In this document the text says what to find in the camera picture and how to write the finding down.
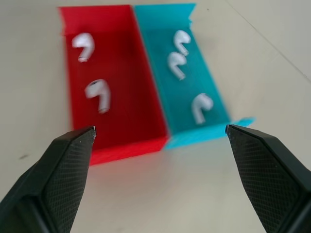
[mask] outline teal plastic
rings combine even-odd
[[[194,7],[194,3],[134,7],[172,135],[166,145],[167,149],[225,136],[225,126],[232,123],[190,29],[189,17]],[[186,31],[191,36],[191,42],[184,44],[189,55],[186,57],[187,64],[179,67],[186,75],[181,81],[167,64],[169,54],[178,52],[173,44],[177,30]],[[203,112],[205,124],[196,125],[191,103],[201,93],[213,99],[214,107]],[[253,118],[250,118],[235,123],[246,126],[245,123],[250,124],[252,121]]]

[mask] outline red tray wall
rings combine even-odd
[[[95,125],[91,165],[159,151],[168,131],[134,11],[130,5],[61,7],[64,21],[72,126]],[[71,46],[90,33],[95,50],[78,62]],[[98,113],[99,98],[87,99],[85,87],[104,79],[111,91],[110,110]]]

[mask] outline red box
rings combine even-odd
[[[130,5],[61,7],[64,21],[71,118],[74,129],[95,125],[91,165],[159,151],[168,131],[134,11]],[[95,50],[80,63],[72,39],[90,33]],[[86,86],[104,79],[110,88],[107,113]]]

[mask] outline wireless earbud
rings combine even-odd
[[[195,123],[197,125],[205,123],[205,118],[203,116],[202,111],[211,110],[213,105],[214,105],[213,100],[204,93],[194,98],[194,100],[192,101],[191,108],[195,119]]]
[[[85,89],[88,99],[99,96],[99,113],[105,113],[110,107],[110,90],[107,82],[103,79],[98,79],[91,82]]]
[[[86,62],[92,55],[95,44],[90,33],[81,33],[73,38],[72,46],[74,48],[84,47],[82,53],[79,55],[79,62]]]
[[[186,63],[186,57],[178,52],[171,52],[168,57],[169,68],[179,80],[183,80],[186,75],[178,68],[178,66],[185,65]]]
[[[188,33],[182,30],[178,30],[174,35],[174,44],[175,47],[184,55],[187,56],[189,54],[188,50],[183,46],[183,43],[190,43],[191,37]]]

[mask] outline red tray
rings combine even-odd
[[[159,151],[168,131],[130,5],[61,7],[64,21],[71,118],[74,129],[95,125],[91,165]],[[90,33],[95,50],[80,63],[81,49],[71,46]],[[104,79],[111,92],[110,110],[98,113],[99,98],[87,99],[85,87]]]

